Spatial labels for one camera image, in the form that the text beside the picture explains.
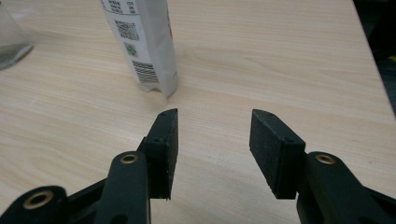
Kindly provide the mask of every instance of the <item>black plastic arm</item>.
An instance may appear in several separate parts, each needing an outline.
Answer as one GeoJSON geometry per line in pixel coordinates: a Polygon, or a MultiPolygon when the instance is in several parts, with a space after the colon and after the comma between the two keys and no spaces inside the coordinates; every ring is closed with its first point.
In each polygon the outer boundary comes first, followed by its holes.
{"type": "Polygon", "coordinates": [[[137,151],[121,153],[107,179],[73,195],[57,186],[32,189],[0,224],[147,224],[150,198],[170,199],[177,162],[177,109],[162,112],[137,151]]]}
{"type": "Polygon", "coordinates": [[[250,151],[278,199],[294,199],[304,224],[396,223],[396,201],[365,188],[334,155],[305,142],[272,113],[253,110],[250,151]]]}

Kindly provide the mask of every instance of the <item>metal screw hole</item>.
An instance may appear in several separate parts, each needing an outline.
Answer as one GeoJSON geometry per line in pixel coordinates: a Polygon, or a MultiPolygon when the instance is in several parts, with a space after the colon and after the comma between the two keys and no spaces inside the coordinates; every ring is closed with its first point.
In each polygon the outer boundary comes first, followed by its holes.
{"type": "Polygon", "coordinates": [[[333,165],[335,164],[335,160],[327,155],[317,155],[315,158],[317,158],[318,161],[320,161],[321,163],[325,163],[325,164],[329,164],[329,165],[333,165]]]}
{"type": "Polygon", "coordinates": [[[136,155],[126,155],[123,156],[120,161],[124,164],[129,164],[129,163],[133,163],[136,162],[138,159],[138,157],[136,155]]]}
{"type": "Polygon", "coordinates": [[[40,191],[32,196],[30,196],[23,203],[25,209],[36,209],[47,203],[49,203],[53,198],[53,193],[50,190],[40,191]]]}

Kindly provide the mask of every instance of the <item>light wood surface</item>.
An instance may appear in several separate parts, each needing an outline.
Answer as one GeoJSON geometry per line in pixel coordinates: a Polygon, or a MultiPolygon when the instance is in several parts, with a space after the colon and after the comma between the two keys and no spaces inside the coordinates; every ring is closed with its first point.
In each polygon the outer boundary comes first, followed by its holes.
{"type": "Polygon", "coordinates": [[[352,1],[168,0],[168,100],[134,82],[98,1],[6,6],[35,48],[0,71],[1,213],[30,189],[71,194],[106,177],[174,107],[172,200],[151,201],[152,223],[299,223],[296,201],[275,199],[249,152],[253,108],[396,197],[395,118],[352,1]]]}

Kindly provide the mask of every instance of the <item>dark floor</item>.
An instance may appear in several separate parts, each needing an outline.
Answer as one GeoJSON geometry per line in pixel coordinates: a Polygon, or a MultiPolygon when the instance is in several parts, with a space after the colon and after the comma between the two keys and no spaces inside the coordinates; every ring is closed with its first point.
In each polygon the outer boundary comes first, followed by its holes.
{"type": "Polygon", "coordinates": [[[354,0],[378,71],[396,115],[396,1],[354,0]]]}

